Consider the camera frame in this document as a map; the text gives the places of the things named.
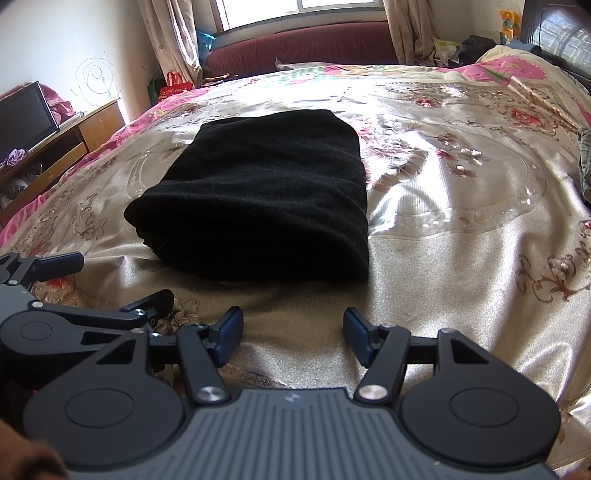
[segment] red sofa back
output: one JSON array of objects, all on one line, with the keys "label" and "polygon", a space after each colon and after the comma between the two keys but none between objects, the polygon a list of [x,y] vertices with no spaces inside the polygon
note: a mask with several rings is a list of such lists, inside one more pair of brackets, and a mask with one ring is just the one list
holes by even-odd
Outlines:
[{"label": "red sofa back", "polygon": [[343,65],[396,65],[387,22],[349,22],[299,28],[217,48],[207,57],[204,76],[240,78],[275,72],[282,63],[322,61]]}]

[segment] dark wooden headboard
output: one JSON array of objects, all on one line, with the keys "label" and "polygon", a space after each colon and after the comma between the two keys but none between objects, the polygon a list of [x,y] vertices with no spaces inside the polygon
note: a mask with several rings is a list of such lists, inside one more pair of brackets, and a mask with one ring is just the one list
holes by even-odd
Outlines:
[{"label": "dark wooden headboard", "polygon": [[575,0],[526,0],[523,15],[521,40],[591,90],[591,15]]}]

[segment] black folded cloth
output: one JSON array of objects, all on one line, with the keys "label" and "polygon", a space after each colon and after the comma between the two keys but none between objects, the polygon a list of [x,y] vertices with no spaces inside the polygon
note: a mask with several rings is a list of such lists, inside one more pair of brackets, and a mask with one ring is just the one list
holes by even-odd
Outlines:
[{"label": "black folded cloth", "polygon": [[364,281],[365,169],[328,110],[203,124],[125,219],[166,264],[213,280]]}]

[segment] tv stand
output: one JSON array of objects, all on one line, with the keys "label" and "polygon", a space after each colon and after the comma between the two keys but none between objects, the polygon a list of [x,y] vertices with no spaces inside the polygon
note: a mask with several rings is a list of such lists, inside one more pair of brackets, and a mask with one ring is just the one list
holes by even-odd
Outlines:
[{"label": "tv stand", "polygon": [[0,212],[4,227],[18,211],[53,187],[70,167],[99,148],[125,125],[117,100],[83,116],[37,145],[18,165],[0,171],[0,189],[28,168],[40,163],[43,172]]}]

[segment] purple cloth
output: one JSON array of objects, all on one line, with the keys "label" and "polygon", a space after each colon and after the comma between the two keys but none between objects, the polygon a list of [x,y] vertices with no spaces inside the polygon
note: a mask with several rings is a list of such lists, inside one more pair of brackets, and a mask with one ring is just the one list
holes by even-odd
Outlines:
[{"label": "purple cloth", "polygon": [[12,150],[7,159],[3,162],[0,162],[0,170],[4,168],[8,169],[15,167],[23,158],[27,156],[27,154],[27,150],[22,150],[20,148],[18,150]]}]

